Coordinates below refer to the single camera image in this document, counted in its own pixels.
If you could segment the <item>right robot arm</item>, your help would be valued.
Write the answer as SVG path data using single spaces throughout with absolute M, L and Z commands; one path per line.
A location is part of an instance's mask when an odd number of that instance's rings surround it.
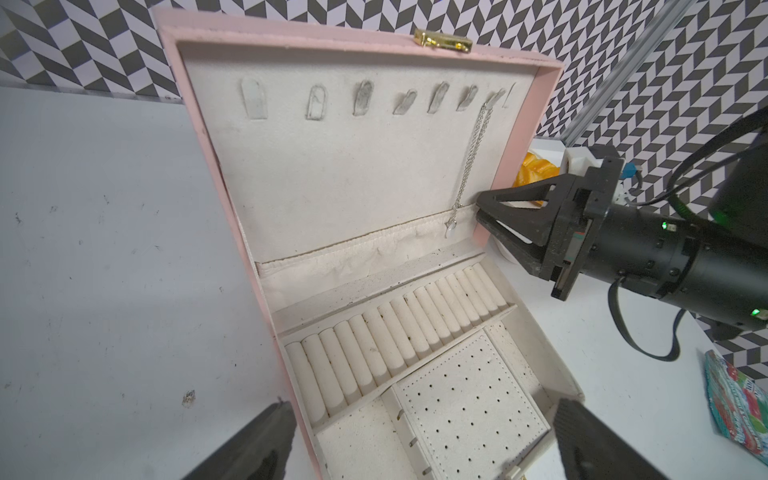
M 696 150 L 689 169 L 742 136 L 751 146 L 702 215 L 665 217 L 618 205 L 624 162 L 607 145 L 598 165 L 529 185 L 488 190 L 476 218 L 531 275 L 565 300 L 580 275 L 613 284 L 743 331 L 767 325 L 767 113 L 758 110 Z

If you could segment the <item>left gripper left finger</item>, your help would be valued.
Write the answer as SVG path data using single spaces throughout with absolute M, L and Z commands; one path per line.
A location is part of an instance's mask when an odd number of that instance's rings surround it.
M 296 428 L 291 403 L 275 402 L 192 469 L 184 480 L 284 479 Z

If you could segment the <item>pink jewelry box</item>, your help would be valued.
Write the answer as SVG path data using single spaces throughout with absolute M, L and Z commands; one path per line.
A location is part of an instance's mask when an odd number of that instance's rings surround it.
M 320 479 L 521 479 L 568 367 L 486 253 L 545 55 L 157 7 Z

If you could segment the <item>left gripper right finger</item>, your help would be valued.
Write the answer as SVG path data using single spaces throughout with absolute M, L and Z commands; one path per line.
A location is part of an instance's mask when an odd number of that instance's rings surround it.
M 559 401 L 554 432 L 569 480 L 666 479 L 578 401 Z

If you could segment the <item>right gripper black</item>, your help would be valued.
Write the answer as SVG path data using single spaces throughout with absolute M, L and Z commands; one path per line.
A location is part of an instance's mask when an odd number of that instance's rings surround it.
M 737 330 L 765 328 L 766 245 L 613 204 L 599 191 L 618 178 L 609 166 L 481 192 L 477 222 L 527 273 L 551 278 L 559 300 L 586 275 Z

